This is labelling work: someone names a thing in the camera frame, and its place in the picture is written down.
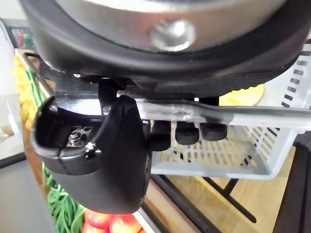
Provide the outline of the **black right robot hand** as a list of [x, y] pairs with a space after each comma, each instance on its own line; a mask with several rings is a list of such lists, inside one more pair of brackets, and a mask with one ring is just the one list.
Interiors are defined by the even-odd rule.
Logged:
[[150, 175], [275, 176], [311, 127], [308, 0], [23, 0], [54, 93], [31, 143], [80, 204], [131, 214]]

